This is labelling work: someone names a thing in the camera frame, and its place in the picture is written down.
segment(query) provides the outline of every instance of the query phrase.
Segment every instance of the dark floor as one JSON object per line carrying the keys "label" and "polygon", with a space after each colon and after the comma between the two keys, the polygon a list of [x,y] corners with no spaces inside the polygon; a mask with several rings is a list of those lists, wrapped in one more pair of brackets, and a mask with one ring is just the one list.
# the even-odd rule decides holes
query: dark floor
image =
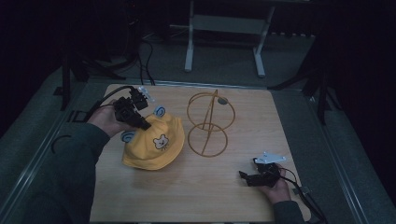
{"label": "dark floor", "polygon": [[[192,71],[185,73],[184,30],[175,30],[167,43],[155,35],[145,39],[153,47],[148,69],[157,85],[226,85],[253,89],[266,89],[294,76],[313,41],[312,37],[270,35],[262,53],[266,77],[260,78],[256,75],[248,43],[238,45],[221,40],[208,43],[203,35],[197,39]],[[143,44],[140,52],[145,61],[149,57],[149,45]],[[109,83],[138,85],[140,82],[136,65],[118,73],[127,79],[114,81],[92,72],[87,83],[73,80],[72,101],[65,111],[60,111],[61,97],[52,95],[55,88],[62,85],[60,70],[43,83],[0,140],[1,223],[20,221],[26,198],[42,181],[43,172],[40,166],[35,167],[37,162],[45,162],[46,154],[40,152],[49,148],[55,136],[77,125],[66,122],[70,112],[88,110],[104,94]],[[302,185],[312,190],[329,223],[394,223],[395,208],[347,116],[330,103],[330,110],[325,113],[327,125],[321,125],[316,115],[317,102],[302,95],[303,85],[302,81],[283,91],[272,91]]]}

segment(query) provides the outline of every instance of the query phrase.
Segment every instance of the hand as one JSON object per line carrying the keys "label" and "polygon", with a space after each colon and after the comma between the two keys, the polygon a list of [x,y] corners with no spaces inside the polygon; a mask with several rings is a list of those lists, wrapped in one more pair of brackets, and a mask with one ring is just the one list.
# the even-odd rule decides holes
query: hand
{"label": "hand", "polygon": [[[285,174],[286,171],[284,169],[280,169],[280,175],[285,176]],[[286,183],[282,178],[279,178],[272,188],[267,186],[259,186],[257,188],[267,196],[271,204],[291,200],[288,183]]]}
{"label": "hand", "polygon": [[116,120],[116,111],[113,106],[115,101],[116,100],[112,100],[109,105],[99,107],[88,120],[88,123],[102,129],[110,138],[122,131],[136,129],[127,123]]}

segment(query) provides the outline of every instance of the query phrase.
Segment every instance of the black robotic gripper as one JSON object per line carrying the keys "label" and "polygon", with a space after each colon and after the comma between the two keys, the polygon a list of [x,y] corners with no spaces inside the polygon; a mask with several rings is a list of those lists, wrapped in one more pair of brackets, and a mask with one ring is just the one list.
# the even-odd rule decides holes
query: black robotic gripper
{"label": "black robotic gripper", "polygon": [[140,91],[131,89],[130,93],[131,97],[121,97],[114,102],[116,120],[147,130],[151,125],[137,111],[148,107],[148,102]]}
{"label": "black robotic gripper", "polygon": [[249,187],[268,186],[272,188],[276,181],[280,178],[279,167],[275,163],[256,163],[256,158],[253,162],[257,165],[258,175],[247,175],[239,171],[241,178],[247,181]]}

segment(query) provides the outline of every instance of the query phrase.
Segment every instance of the black cable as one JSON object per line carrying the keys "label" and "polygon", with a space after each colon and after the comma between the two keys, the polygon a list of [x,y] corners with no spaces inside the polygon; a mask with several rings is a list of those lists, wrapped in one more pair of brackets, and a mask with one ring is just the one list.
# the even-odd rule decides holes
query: black cable
{"label": "black cable", "polygon": [[84,121],[87,121],[87,120],[92,116],[93,112],[95,112],[95,110],[97,110],[97,109],[101,106],[101,104],[102,104],[105,100],[107,100],[110,96],[114,95],[115,93],[117,93],[117,92],[119,92],[119,91],[125,90],[125,89],[133,90],[134,87],[133,87],[133,86],[121,86],[121,87],[116,88],[114,91],[108,93],[104,98],[102,98],[102,100],[97,101],[97,102],[91,107],[91,109],[90,109],[90,111],[87,113],[87,115],[86,115]]}
{"label": "black cable", "polygon": [[293,171],[291,171],[291,170],[289,170],[289,169],[286,169],[286,168],[279,168],[280,170],[285,170],[285,171],[289,171],[293,176],[294,176],[294,181],[297,183],[297,176],[294,174],[294,172]]}
{"label": "black cable", "polygon": [[288,178],[286,178],[285,176],[281,176],[281,175],[276,175],[284,180],[289,181],[291,184],[293,184],[293,186],[297,189],[298,194],[300,195],[301,200],[303,201],[303,203],[309,208],[309,210],[311,210],[315,216],[317,216],[318,218],[322,219],[322,215],[312,206],[312,204],[305,198],[303,191],[301,190],[300,186],[298,186],[298,184]]}
{"label": "black cable", "polygon": [[292,183],[294,185],[294,187],[298,190],[299,195],[301,200],[303,201],[303,203],[309,208],[309,210],[314,213],[314,215],[316,217],[318,217],[321,221],[323,221],[324,223],[327,223],[326,217],[320,213],[316,207],[314,207],[311,202],[309,202],[306,197],[305,194],[303,193],[303,191],[301,190],[300,186],[297,185],[297,183],[291,181],[290,183]]}
{"label": "black cable", "polygon": [[313,198],[309,193],[307,193],[306,195],[308,196],[309,200],[311,200],[311,202],[314,204],[314,206],[318,209],[318,211],[322,214],[322,216],[324,217],[325,223],[327,223],[327,219],[326,219],[326,217],[324,216],[323,211],[322,211],[322,210],[320,209],[320,207],[318,206],[317,202],[314,200],[314,198]]}
{"label": "black cable", "polygon": [[151,84],[152,86],[155,86],[155,81],[154,81],[154,79],[152,78],[152,76],[151,76],[151,74],[150,74],[150,72],[149,72],[149,60],[151,59],[151,55],[152,55],[152,52],[153,52],[154,50],[153,50],[152,45],[151,45],[148,41],[142,39],[142,42],[145,43],[145,44],[147,44],[147,45],[149,45],[149,47],[150,47],[150,53],[149,53],[149,55],[148,55],[148,58],[146,59],[146,64],[145,64],[145,65],[142,64],[142,59],[141,59],[140,55],[138,56],[138,57],[139,57],[139,58],[138,58],[138,61],[139,61],[139,63],[140,63],[140,79],[141,79],[142,85],[143,85],[143,71],[146,71],[146,74],[148,75],[148,79],[149,79],[149,81],[150,81],[150,84]]}
{"label": "black cable", "polygon": [[108,106],[108,105],[101,105],[101,106],[99,106],[98,108],[105,107],[105,106]]}

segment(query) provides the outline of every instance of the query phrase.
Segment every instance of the wooden table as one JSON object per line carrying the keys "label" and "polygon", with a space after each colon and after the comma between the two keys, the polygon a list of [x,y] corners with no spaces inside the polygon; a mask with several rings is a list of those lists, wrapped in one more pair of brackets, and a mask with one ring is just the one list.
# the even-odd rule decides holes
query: wooden table
{"label": "wooden table", "polygon": [[[121,85],[110,85],[107,92]],[[257,174],[252,158],[264,151],[287,158],[281,164],[298,178],[288,142],[282,129],[271,92],[264,90],[160,87],[145,86],[156,99],[139,113],[146,116],[157,104],[166,112],[181,117],[186,134],[184,147],[177,158],[158,171],[145,171],[122,164],[124,143],[120,135],[106,145],[97,163],[95,198],[91,221],[113,222],[265,222],[272,221],[272,206],[255,188],[247,187],[238,171]],[[235,110],[234,123],[224,131],[228,136],[225,151],[213,158],[201,157],[188,144],[188,133],[193,127],[187,116],[190,98],[200,92],[214,92],[226,97]],[[128,96],[128,91],[114,95],[114,99]],[[191,108],[196,116],[207,110],[209,98],[196,100]],[[232,120],[228,105],[216,104],[214,123],[224,125]],[[192,134],[191,143],[202,146],[205,139]],[[206,147],[224,148],[224,134],[213,134]],[[298,196],[305,220],[311,215]]]}

